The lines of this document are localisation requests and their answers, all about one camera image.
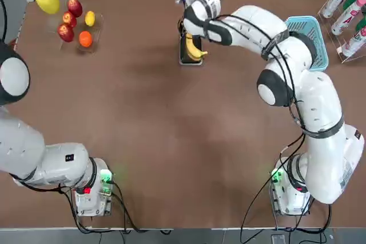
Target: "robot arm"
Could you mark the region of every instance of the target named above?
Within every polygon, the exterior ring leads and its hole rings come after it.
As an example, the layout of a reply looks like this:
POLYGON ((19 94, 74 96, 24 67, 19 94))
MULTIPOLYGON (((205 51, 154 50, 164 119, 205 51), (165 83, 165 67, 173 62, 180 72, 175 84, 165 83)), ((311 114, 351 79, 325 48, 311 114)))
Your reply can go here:
POLYGON ((218 20, 220 10, 220 0, 186 0, 184 28, 193 36, 224 46, 241 46, 267 60, 257 81, 258 93, 267 104, 288 106, 288 91, 293 99, 288 69, 291 71, 308 152, 290 159, 289 174, 282 173, 276 182, 279 210, 283 214, 301 214, 310 194, 322 203, 333 203, 359 162, 364 137, 344 123, 329 76, 309 71, 316 58, 313 42, 302 34, 289 32, 280 18, 262 8, 243 6, 218 20), (288 69, 282 57, 286 58, 288 69), (280 199, 283 188, 286 195, 280 199))
POLYGON ((46 146, 40 132, 12 116, 3 105, 22 99, 30 85, 23 59, 0 41, 0 171, 19 185, 62 185, 75 190, 78 215, 110 210, 112 174, 106 163, 90 158, 79 143, 46 146))

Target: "brown table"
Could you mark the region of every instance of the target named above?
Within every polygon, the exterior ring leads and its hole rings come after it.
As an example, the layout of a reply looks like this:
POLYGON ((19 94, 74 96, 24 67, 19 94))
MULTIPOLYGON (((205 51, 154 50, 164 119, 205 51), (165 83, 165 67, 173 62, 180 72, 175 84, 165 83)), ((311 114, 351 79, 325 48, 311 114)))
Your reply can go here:
MULTIPOLYGON (((254 4, 286 19, 315 15, 325 1, 222 0, 222 12, 254 4)), ((81 2, 104 15, 94 54, 59 51, 57 35, 42 31, 46 15, 36 3, 28 5, 18 52, 29 65, 31 88, 9 110, 47 143, 81 142, 103 158, 137 226, 239 227, 279 151, 300 135, 286 108, 267 106, 257 95, 265 62, 239 47, 204 43, 209 55, 203 66, 180 66, 182 7, 174 0, 81 2)), ((346 122, 366 133, 359 96, 366 62, 340 64, 324 37, 327 73, 346 122)), ((363 157, 333 205, 331 226, 366 226, 365 175, 363 157)), ((74 226, 64 197, 18 187, 4 173, 0 186, 0 227, 74 226)), ((326 216, 327 207, 316 203, 301 226, 320 227, 326 216)), ((280 218, 282 226, 294 224, 294 218, 280 218)), ((122 227, 118 205, 112 217, 94 218, 92 225, 122 227)), ((267 188, 245 226, 274 226, 267 188)))

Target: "plastic basket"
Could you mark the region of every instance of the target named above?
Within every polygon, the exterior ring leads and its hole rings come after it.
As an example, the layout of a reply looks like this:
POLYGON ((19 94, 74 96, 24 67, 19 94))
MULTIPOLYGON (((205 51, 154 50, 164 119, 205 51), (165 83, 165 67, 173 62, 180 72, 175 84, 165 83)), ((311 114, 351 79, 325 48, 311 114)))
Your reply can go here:
POLYGON ((311 16, 289 17, 285 23, 290 31, 305 34, 314 42, 317 56, 309 70, 324 71, 328 67, 329 60, 318 20, 311 16))

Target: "red apple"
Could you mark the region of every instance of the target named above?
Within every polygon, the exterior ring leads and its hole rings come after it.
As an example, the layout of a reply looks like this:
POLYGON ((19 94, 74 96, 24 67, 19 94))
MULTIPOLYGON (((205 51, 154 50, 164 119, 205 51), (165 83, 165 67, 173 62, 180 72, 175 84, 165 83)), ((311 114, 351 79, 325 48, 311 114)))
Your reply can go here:
POLYGON ((70 25, 71 28, 76 26, 76 17, 69 11, 63 14, 62 21, 70 25))
POLYGON ((67 8, 75 17, 79 17, 82 14, 82 6, 78 0, 69 0, 67 8))
POLYGON ((58 26, 57 32, 59 37, 65 42, 71 42, 74 39, 74 31, 68 24, 61 24, 58 26))

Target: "gray floor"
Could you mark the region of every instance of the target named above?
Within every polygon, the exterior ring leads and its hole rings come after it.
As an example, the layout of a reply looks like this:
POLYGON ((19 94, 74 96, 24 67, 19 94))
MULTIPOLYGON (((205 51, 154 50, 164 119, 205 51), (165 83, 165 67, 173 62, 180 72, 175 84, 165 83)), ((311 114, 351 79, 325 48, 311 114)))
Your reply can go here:
MULTIPOLYGON (((253 235, 256 230, 245 230, 243 240, 253 235)), ((125 235, 125 243, 133 244, 232 244, 239 242, 238 230, 209 230, 185 229, 174 230, 170 235, 162 235, 159 231, 149 231, 143 234, 132 232, 125 235)), ((284 235, 288 244, 288 233, 265 230, 250 244, 271 244, 273 235, 284 235)), ((329 244, 364 244, 366 243, 366 229, 328 229, 326 231, 329 244)), ((319 241, 319 235, 308 235, 300 232, 291 234, 291 243, 299 244, 302 240, 319 241)), ((99 234, 81 234, 77 230, 29 230, 29 231, 0 231, 1 244, 99 244, 99 234)), ((119 232, 103 234, 100 244, 122 244, 119 232)))

